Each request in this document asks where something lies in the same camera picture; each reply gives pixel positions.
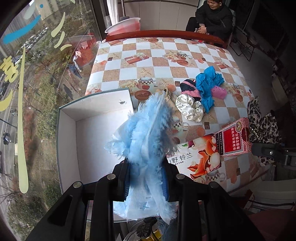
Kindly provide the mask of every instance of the window glass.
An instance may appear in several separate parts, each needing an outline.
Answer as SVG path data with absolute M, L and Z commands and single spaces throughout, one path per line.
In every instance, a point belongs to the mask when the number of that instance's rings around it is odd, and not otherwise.
M 61 196 L 58 108 L 84 96 L 99 40 L 89 0 L 32 0 L 0 39 L 0 208 L 18 240 Z

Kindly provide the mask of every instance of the blue fuzzy fabric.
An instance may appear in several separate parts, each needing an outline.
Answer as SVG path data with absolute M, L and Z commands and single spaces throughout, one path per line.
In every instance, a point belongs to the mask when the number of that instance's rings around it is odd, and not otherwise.
M 196 88 L 201 95 L 201 103 L 205 108 L 205 112 L 208 113 L 211 107 L 214 105 L 211 89 L 216 85 L 220 86 L 224 82 L 221 74 L 216 74 L 213 66 L 205 69 L 203 73 L 196 76 Z
M 106 149 L 131 163 L 130 190 L 126 201 L 114 202 L 114 212 L 126 219 L 160 215 L 169 223 L 176 217 L 176 203 L 165 200 L 161 163 L 165 153 L 176 152 L 168 135 L 172 111 L 156 93 L 117 130 Z

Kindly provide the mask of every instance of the light blue feather duster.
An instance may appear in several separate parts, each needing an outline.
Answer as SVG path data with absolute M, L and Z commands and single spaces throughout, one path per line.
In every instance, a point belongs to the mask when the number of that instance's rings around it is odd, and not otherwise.
M 156 93 L 118 128 L 106 149 L 131 163 L 130 190 L 125 202 L 114 202 L 114 212 L 127 219 L 160 215 L 169 223 L 176 217 L 176 203 L 168 203 L 162 191 L 161 163 L 176 152 L 168 130 L 172 111 L 165 95 Z

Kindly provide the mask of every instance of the tablecloth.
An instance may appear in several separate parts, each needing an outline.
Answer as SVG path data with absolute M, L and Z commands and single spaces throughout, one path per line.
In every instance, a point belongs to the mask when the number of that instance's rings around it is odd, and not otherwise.
M 243 74 L 230 52 L 200 41 L 176 38 L 132 38 L 101 43 L 94 61 L 86 95 L 128 87 L 134 108 L 150 94 L 168 88 L 178 96 L 180 83 L 195 79 L 213 66 L 221 73 L 228 94 L 224 100 L 214 98 L 214 107 L 204 113 L 201 122 L 188 121 L 176 111 L 173 120 L 174 140 L 183 143 L 214 133 L 224 126 L 247 117 L 247 104 L 254 98 Z M 221 158 L 220 185 L 233 191 L 266 172 L 252 154 Z

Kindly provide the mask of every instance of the black jacket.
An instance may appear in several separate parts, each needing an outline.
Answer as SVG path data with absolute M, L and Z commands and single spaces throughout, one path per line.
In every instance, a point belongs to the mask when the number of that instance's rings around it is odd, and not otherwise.
M 227 34 L 232 31 L 233 15 L 225 4 L 222 4 L 216 10 L 212 10 L 207 1 L 204 1 L 204 4 L 196 10 L 195 17 L 197 23 L 204 24 L 210 34 L 216 31 Z

